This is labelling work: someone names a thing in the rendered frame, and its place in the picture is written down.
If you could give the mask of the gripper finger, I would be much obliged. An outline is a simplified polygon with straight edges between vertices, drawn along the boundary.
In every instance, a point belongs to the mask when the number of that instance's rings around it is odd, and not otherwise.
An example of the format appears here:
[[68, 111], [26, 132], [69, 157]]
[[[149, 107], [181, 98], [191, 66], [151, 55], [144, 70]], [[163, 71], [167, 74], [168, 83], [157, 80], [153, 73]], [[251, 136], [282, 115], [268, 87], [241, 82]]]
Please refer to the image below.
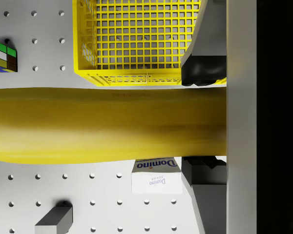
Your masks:
[[182, 158], [183, 182], [199, 234], [226, 234], [227, 164], [215, 156]]
[[183, 86], [227, 77], [227, 0], [202, 0], [190, 46], [181, 61]]

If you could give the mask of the white and yellow box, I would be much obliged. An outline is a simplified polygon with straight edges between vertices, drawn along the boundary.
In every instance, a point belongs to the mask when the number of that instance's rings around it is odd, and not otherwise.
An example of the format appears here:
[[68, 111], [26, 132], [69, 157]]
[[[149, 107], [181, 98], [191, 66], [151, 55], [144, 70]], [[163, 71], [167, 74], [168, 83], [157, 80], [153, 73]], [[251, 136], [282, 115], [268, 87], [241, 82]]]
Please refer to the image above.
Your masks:
[[131, 173], [134, 194], [182, 194], [182, 172], [173, 157], [136, 160]]

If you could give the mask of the puzzle cube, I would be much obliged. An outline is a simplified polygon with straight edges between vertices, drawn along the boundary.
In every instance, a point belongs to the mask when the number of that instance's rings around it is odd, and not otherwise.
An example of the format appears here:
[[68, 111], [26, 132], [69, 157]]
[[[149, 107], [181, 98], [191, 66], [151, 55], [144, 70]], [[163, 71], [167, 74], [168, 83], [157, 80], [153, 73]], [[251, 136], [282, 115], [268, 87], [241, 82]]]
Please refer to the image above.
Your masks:
[[0, 73], [16, 73], [18, 71], [17, 51], [0, 43]]

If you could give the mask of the yellow basket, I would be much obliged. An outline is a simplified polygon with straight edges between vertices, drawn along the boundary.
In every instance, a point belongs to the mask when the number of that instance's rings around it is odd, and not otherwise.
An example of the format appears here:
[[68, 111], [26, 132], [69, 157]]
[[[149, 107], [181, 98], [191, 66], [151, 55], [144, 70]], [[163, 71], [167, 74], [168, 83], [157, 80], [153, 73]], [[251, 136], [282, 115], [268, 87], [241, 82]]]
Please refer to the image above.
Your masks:
[[73, 0], [74, 71], [96, 86], [178, 86], [202, 0]]

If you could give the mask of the banana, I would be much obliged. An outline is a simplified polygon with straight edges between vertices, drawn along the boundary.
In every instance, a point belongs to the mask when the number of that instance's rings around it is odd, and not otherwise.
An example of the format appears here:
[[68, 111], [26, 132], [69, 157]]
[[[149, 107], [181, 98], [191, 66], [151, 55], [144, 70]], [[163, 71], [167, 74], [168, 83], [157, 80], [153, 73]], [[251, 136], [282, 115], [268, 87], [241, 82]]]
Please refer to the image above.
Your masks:
[[222, 88], [0, 89], [0, 161], [78, 164], [227, 153]]

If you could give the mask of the grey cube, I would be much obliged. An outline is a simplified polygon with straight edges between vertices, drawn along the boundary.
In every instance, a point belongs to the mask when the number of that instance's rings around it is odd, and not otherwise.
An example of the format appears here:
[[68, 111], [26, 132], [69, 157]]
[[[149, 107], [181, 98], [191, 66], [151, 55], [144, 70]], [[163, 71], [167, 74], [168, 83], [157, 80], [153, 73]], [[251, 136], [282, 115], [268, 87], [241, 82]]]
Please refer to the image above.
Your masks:
[[67, 234], [73, 224], [73, 207], [53, 207], [34, 227], [35, 234]]

